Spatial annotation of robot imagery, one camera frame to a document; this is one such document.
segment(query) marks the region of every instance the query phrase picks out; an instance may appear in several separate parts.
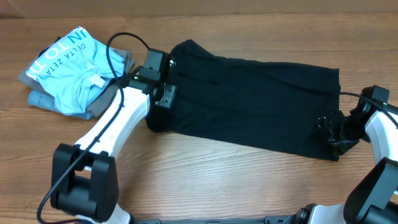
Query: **beige wall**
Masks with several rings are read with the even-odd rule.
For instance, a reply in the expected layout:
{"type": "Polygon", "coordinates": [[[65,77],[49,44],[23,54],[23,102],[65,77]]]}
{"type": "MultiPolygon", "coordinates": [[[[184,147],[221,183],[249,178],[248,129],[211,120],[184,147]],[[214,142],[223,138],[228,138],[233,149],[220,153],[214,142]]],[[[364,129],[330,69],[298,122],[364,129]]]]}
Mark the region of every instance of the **beige wall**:
{"type": "Polygon", "coordinates": [[[0,0],[3,17],[398,11],[398,0],[0,0]]]}

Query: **light blue t-shirt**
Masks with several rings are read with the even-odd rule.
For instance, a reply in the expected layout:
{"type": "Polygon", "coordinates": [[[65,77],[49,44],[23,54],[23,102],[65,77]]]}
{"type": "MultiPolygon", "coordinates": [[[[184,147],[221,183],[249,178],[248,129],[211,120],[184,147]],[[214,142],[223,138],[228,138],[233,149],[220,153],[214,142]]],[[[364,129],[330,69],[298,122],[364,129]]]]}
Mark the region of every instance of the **light blue t-shirt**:
{"type": "MultiPolygon", "coordinates": [[[[123,75],[123,58],[109,51],[118,77],[123,75]]],[[[82,27],[54,43],[26,74],[38,81],[55,99],[65,115],[84,113],[114,78],[106,59],[106,46],[82,27]]]]}

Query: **black cloth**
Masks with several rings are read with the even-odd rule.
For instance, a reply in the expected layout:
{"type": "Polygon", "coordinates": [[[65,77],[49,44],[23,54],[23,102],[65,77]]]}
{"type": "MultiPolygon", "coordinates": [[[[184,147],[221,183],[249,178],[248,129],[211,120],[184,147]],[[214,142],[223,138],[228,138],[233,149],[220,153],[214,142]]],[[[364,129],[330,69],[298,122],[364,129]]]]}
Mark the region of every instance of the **black cloth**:
{"type": "Polygon", "coordinates": [[[167,83],[177,93],[171,109],[147,115],[154,132],[338,160],[315,127],[338,110],[338,69],[217,57],[192,40],[170,54],[176,69],[167,83]]]}

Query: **black fabric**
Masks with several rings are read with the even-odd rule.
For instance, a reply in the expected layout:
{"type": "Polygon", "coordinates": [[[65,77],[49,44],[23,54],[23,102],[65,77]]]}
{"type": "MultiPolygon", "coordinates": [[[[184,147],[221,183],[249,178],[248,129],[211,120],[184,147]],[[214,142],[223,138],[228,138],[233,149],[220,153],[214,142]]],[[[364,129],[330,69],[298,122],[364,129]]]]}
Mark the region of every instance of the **black fabric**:
{"type": "Polygon", "coordinates": [[[216,57],[192,40],[170,54],[177,68],[167,83],[177,94],[170,110],[147,115],[154,132],[338,160],[315,127],[338,110],[338,69],[216,57]]]}

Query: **black cable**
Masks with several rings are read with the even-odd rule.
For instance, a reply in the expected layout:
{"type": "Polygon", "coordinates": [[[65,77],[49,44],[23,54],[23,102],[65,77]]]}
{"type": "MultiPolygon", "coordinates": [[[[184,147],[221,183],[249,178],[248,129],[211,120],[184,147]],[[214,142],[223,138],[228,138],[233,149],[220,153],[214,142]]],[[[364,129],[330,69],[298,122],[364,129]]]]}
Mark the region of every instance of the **black cable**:
{"type": "Polygon", "coordinates": [[[118,116],[118,114],[120,113],[122,107],[123,107],[123,103],[124,103],[124,93],[123,93],[123,88],[121,85],[121,82],[118,79],[118,76],[116,75],[116,72],[114,71],[114,68],[112,66],[112,61],[111,58],[109,56],[109,46],[111,45],[112,40],[120,35],[130,35],[132,37],[137,38],[138,40],[140,40],[145,47],[149,50],[149,46],[137,35],[135,34],[131,34],[128,32],[120,32],[117,34],[114,34],[109,40],[108,43],[106,44],[106,59],[108,60],[109,63],[109,67],[112,70],[112,74],[116,79],[116,82],[118,84],[119,90],[120,90],[120,94],[121,94],[121,100],[120,100],[120,104],[118,109],[116,110],[115,114],[113,115],[113,117],[108,121],[108,123],[105,125],[105,127],[98,133],[97,137],[94,138],[93,142],[90,143],[90,145],[79,155],[79,157],[77,157],[77,159],[75,161],[73,161],[73,163],[69,166],[69,168],[62,174],[62,176],[56,181],[56,183],[51,187],[51,189],[47,192],[47,194],[45,195],[45,197],[43,198],[43,200],[41,201],[38,209],[37,209],[37,216],[36,219],[41,223],[41,224],[66,224],[66,223],[86,223],[86,224],[92,224],[91,221],[88,220],[82,220],[82,219],[71,219],[71,220],[64,220],[64,221],[58,221],[58,222],[46,222],[45,220],[42,219],[41,214],[42,214],[42,210],[44,208],[45,203],[49,200],[49,198],[51,197],[51,195],[58,190],[60,184],[62,184],[62,182],[65,180],[65,178],[70,174],[70,172],[72,172],[74,170],[74,168],[76,167],[76,165],[84,158],[85,155],[87,155],[87,153],[90,151],[90,149],[100,140],[101,136],[104,134],[104,132],[111,126],[112,122],[116,119],[116,117],[118,116]]]}
{"type": "Polygon", "coordinates": [[[373,106],[375,106],[377,109],[379,109],[380,111],[382,111],[391,121],[392,123],[396,126],[396,128],[398,129],[398,122],[391,116],[390,113],[388,113],[388,111],[386,109],[384,109],[382,106],[378,105],[375,101],[366,98],[365,96],[361,96],[359,94],[356,93],[348,93],[348,92],[341,92],[341,95],[348,95],[348,96],[356,96],[358,98],[360,98],[361,100],[365,100],[368,103],[372,104],[373,106]]]}

